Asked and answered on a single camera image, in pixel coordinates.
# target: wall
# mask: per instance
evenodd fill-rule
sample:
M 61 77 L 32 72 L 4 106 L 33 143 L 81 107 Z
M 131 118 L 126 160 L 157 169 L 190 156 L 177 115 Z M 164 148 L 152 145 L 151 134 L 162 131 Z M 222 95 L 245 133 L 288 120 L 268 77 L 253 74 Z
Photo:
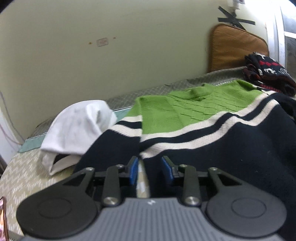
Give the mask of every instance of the wall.
M 263 6 L 245 2 L 238 18 L 266 39 Z M 75 102 L 204 74 L 219 5 L 228 9 L 226 0 L 15 0 L 0 14 L 0 89 L 15 126 L 26 137 Z

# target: gray gripper base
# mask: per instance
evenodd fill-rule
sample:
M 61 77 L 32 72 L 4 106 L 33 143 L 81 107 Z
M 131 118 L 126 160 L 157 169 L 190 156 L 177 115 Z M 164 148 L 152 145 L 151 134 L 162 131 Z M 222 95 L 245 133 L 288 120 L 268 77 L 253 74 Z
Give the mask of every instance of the gray gripper base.
M 24 237 L 23 241 L 40 239 Z M 199 208 L 181 205 L 176 198 L 127 198 L 102 210 L 99 218 L 81 233 L 63 241 L 284 241 L 274 234 L 260 239 L 241 239 L 213 227 Z

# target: white towel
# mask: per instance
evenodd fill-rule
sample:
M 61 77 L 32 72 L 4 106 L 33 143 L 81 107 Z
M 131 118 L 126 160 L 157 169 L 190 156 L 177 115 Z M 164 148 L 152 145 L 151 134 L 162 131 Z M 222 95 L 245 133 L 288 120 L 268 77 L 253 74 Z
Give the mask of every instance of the white towel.
M 42 164 L 50 175 L 75 165 L 94 141 L 116 121 L 115 113 L 103 100 L 70 105 L 58 114 L 44 138 L 40 153 Z M 57 161 L 58 154 L 69 156 Z

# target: red and black fabric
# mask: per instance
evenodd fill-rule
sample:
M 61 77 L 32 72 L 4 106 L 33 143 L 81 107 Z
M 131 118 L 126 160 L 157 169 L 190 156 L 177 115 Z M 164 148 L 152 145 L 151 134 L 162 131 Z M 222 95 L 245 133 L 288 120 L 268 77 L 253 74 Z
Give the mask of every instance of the red and black fabric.
M 243 73 L 247 81 L 289 96 L 296 94 L 295 81 L 287 70 L 273 58 L 254 52 L 245 56 L 245 63 L 247 67 L 243 69 Z
M 272 91 L 275 91 L 275 92 L 278 92 L 278 93 L 282 93 L 280 90 L 274 88 L 274 87 L 271 87 L 269 85 L 266 85 L 264 84 L 263 82 L 261 82 L 261 77 L 255 72 L 255 71 L 252 71 L 250 69 L 252 69 L 253 67 L 251 67 L 252 64 L 249 64 L 249 68 L 244 68 L 242 71 L 243 71 L 243 74 L 245 76 L 245 80 L 247 80 L 248 82 L 260 87 L 260 88 L 263 88 L 263 89 L 268 89 L 268 90 L 272 90 Z

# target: bed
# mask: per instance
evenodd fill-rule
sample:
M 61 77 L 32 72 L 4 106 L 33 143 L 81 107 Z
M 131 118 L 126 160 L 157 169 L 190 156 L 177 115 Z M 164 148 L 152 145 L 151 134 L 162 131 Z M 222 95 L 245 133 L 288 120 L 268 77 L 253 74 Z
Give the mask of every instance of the bed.
M 224 69 L 214 71 L 191 80 L 182 80 L 169 85 L 161 85 L 150 89 L 132 92 L 106 100 L 109 107 L 115 110 L 118 120 L 122 119 L 134 100 L 143 95 L 165 95 L 173 90 L 201 86 L 202 83 L 219 85 L 228 81 L 242 79 L 242 68 Z M 42 122 L 37 126 L 31 136 L 25 141 L 19 152 L 12 158 L 4 171 L 0 180 L 0 192 L 7 199 L 7 222 L 10 237 L 18 239 L 18 235 L 23 235 L 15 214 L 20 202 L 27 196 L 32 195 L 54 183 L 70 176 L 74 167 L 69 167 L 63 171 L 49 176 L 39 160 L 39 148 L 50 127 L 54 117 Z M 143 163 L 139 162 L 139 172 L 137 181 L 137 196 L 139 198 L 149 197 L 149 185 L 145 175 Z

